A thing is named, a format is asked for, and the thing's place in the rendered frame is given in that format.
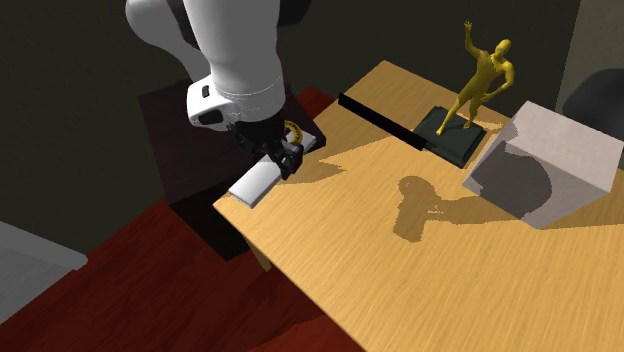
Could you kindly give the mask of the grey white box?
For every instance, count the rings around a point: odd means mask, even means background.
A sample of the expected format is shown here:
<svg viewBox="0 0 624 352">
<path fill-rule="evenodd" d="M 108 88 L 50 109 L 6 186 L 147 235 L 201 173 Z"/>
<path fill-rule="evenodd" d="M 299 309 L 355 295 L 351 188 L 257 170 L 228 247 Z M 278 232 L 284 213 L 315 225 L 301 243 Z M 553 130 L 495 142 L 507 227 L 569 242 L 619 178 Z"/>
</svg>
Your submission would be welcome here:
<svg viewBox="0 0 624 352">
<path fill-rule="evenodd" d="M 463 186 L 541 229 L 609 194 L 624 142 L 525 102 Z"/>
</svg>

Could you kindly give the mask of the gold figure on dark base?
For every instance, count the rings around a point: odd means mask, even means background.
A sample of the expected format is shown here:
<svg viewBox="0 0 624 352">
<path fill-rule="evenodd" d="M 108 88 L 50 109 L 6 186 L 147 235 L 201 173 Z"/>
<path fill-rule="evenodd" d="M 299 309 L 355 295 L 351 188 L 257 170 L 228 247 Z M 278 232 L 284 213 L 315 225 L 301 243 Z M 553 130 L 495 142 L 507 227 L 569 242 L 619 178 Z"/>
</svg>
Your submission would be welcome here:
<svg viewBox="0 0 624 352">
<path fill-rule="evenodd" d="M 512 42 L 501 40 L 492 53 L 477 48 L 472 41 L 473 24 L 464 23 L 466 51 L 476 60 L 476 70 L 458 93 L 450 109 L 434 106 L 413 130 L 425 139 L 424 148 L 463 168 L 486 135 L 474 120 L 479 108 L 514 84 L 513 64 L 506 59 Z"/>
</svg>

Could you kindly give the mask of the wooden table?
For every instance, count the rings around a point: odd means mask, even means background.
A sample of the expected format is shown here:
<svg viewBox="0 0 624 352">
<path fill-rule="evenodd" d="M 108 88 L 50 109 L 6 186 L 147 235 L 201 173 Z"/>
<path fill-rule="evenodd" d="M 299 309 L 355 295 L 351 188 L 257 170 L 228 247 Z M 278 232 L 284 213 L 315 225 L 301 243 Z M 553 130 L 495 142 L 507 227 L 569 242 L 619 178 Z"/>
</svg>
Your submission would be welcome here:
<svg viewBox="0 0 624 352">
<path fill-rule="evenodd" d="M 325 147 L 217 210 L 367 352 L 624 352 L 624 171 L 537 230 L 338 104 Z"/>
</svg>

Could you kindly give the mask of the long black bar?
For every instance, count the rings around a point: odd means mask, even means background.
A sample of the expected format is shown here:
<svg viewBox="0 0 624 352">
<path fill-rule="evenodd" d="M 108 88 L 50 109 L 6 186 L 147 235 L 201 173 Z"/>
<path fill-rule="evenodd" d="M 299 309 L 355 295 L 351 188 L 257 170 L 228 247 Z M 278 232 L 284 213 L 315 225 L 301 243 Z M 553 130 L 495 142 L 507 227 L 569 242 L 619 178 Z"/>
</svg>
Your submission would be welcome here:
<svg viewBox="0 0 624 352">
<path fill-rule="evenodd" d="M 422 151 L 427 143 L 425 138 L 415 134 L 402 125 L 372 110 L 344 93 L 340 93 L 338 95 L 338 104 L 419 151 Z"/>
</svg>

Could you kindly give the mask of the white flat book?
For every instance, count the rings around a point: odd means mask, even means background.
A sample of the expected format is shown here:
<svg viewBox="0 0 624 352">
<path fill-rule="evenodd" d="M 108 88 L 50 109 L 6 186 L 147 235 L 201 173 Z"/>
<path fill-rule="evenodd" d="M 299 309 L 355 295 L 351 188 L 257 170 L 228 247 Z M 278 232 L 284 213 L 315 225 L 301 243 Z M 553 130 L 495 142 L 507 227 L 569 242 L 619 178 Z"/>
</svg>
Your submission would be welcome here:
<svg viewBox="0 0 624 352">
<path fill-rule="evenodd" d="M 286 143 L 299 143 L 304 147 L 305 155 L 316 143 L 316 137 L 292 121 L 286 120 L 284 123 L 286 135 L 283 146 Z M 268 155 L 263 155 L 228 192 L 249 208 L 254 208 L 280 180 L 283 179 L 278 166 Z"/>
</svg>

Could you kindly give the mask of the grey flat furniture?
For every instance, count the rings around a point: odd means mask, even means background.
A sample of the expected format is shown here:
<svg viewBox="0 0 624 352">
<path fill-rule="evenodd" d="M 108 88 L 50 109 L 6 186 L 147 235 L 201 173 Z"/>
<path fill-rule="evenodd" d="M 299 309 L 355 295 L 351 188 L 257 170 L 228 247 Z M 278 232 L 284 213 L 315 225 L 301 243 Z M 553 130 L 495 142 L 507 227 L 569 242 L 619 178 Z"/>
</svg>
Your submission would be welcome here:
<svg viewBox="0 0 624 352">
<path fill-rule="evenodd" d="M 87 262 L 80 252 L 0 221 L 0 324 Z"/>
</svg>

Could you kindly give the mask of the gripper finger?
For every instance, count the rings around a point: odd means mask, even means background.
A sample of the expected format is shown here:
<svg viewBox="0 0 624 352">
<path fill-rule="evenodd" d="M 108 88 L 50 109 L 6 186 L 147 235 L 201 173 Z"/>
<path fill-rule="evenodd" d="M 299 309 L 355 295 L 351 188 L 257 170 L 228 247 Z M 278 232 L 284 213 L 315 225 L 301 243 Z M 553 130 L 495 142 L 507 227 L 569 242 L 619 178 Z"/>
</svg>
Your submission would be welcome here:
<svg viewBox="0 0 624 352">
<path fill-rule="evenodd" d="M 289 165 L 289 154 L 286 150 L 273 150 L 267 153 L 272 162 L 274 162 L 279 170 L 280 176 L 283 180 L 287 180 L 292 174 L 291 167 Z"/>
<path fill-rule="evenodd" d="M 302 164 L 304 147 L 299 143 L 284 145 L 284 166 L 289 174 L 294 174 Z"/>
</svg>

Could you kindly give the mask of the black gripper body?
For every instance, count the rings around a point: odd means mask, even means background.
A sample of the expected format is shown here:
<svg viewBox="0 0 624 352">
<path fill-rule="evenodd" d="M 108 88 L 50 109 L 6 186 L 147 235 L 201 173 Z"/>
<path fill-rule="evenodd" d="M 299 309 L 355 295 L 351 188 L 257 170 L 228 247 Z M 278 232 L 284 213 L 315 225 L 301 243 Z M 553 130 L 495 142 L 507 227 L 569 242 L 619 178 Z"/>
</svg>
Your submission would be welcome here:
<svg viewBox="0 0 624 352">
<path fill-rule="evenodd" d="M 237 141 L 253 158 L 282 156 L 285 123 L 281 114 L 256 122 L 237 121 L 231 126 Z"/>
</svg>

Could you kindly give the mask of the dark robot stand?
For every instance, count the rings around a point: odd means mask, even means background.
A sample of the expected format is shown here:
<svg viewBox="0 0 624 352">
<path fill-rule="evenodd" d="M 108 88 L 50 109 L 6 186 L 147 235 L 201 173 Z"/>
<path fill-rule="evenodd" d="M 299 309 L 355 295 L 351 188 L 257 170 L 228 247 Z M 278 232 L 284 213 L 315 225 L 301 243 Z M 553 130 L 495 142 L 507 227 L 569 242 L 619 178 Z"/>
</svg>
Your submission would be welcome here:
<svg viewBox="0 0 624 352">
<path fill-rule="evenodd" d="M 214 207 L 257 159 L 232 133 L 192 126 L 186 96 L 190 79 L 139 97 L 168 205 L 222 259 L 249 250 L 242 234 Z"/>
</svg>

